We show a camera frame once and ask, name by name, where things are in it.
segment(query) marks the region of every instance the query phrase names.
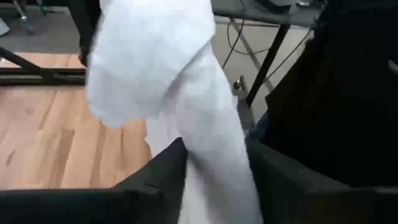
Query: floor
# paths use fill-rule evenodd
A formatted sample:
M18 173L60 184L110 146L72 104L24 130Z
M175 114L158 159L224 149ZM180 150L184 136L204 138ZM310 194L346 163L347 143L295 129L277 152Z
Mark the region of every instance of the floor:
M19 21L2 17L11 32L0 38L0 45L43 67L79 67L77 30L67 11L57 11L47 17L35 9L28 11L36 31L33 36L23 32ZM216 17L212 43L220 64L230 50L228 21ZM275 27L245 26L243 36L252 51L257 51L268 48L276 32ZM307 32L299 27L288 32L270 72ZM232 26L230 34L234 42L237 32ZM245 51L241 40L236 48ZM264 97L280 82L302 49L300 46L261 87L252 106L256 120L267 109ZM227 79L233 83L244 75L250 88L266 54L250 57L233 53L224 69ZM0 67L9 66L14 65L0 62ZM76 87L0 88L0 189L110 187L150 159L144 121L133 121L116 130L105 128L88 111L84 94Z

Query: white towel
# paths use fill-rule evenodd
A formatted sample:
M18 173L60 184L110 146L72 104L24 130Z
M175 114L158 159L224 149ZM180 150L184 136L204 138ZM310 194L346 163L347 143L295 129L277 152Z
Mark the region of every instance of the white towel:
M189 150L179 223L262 223L244 135L210 39L210 0L112 0L90 58L87 99L110 127L147 118L152 155Z

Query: black cable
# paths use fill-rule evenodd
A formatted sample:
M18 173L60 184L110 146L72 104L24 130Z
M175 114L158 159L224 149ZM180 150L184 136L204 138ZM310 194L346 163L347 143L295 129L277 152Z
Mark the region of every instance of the black cable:
M291 51L291 53L289 53L288 56L278 65L278 67L275 68L275 70L274 70L273 72L271 72L271 74L270 74L269 76L267 76L267 77L264 79L264 81L263 81L262 84L264 84L266 81L268 81L268 79L270 79L270 77L271 77L273 74L275 74L275 72L278 71L278 69L281 68L281 66L287 61L287 59L288 59L290 56L292 56L292 54L293 54L293 53L299 48L299 46L304 42L304 40L308 37L308 35L310 34L310 32L311 32L311 30L309 30L309 31L307 32L307 34L305 34L305 36L303 37L303 39L300 40L300 42L299 42L299 43L297 44L297 46Z
M246 7L244 7L244 3L242 2L242 0L239 0L239 1L240 1L241 4L242 4L243 11L246 12ZM223 67L222 67L223 69L225 68L226 63L228 62L229 58L231 57L232 52L234 52L234 48L235 48L236 44L237 44L238 41L239 41L239 38L240 38L240 36L241 36L241 34L242 34L242 31L243 31L244 21L245 21L245 20L242 20L242 25L241 25L241 29L239 30L238 37L236 38L236 40L235 40L233 46L231 46L231 50L229 51L229 54L228 54L228 56L227 56L227 58L225 59L225 62L224 62L224 64L223 64Z
M227 39L228 39L228 45L234 52L236 52L238 54L241 54L241 55L251 55L251 54L256 55L258 53L265 52L265 51L269 50L269 48L267 48L267 49L264 49L264 50L258 50L258 51L253 52L253 53L245 53L245 52L241 52L241 51L236 50L235 47L233 47L231 45L231 39L229 38L229 27L230 27L231 24L232 24L232 22L229 22L228 25L227 25L226 36L227 36Z

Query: wooden floor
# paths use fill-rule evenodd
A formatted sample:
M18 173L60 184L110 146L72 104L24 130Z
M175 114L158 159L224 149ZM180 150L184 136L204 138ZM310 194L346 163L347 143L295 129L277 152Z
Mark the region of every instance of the wooden floor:
M81 67L76 55L19 55ZM111 187L150 159L145 135L145 121L108 129L95 120L83 87L0 87L0 189Z

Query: black table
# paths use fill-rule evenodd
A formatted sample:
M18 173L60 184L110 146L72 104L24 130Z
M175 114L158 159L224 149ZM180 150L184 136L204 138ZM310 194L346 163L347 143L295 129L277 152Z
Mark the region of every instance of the black table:
M289 14L276 14L262 7L255 0L212 0L216 16L230 19L245 19L250 21L280 24L278 33L272 43L267 57L264 59L259 73L250 89L246 103L250 107L260 89L267 72L275 59L276 53L291 25L311 27L320 11L303 9ZM0 86L4 85L84 85L85 69L76 68L40 68L26 59L0 47L0 57L21 66L21 68L0 68Z

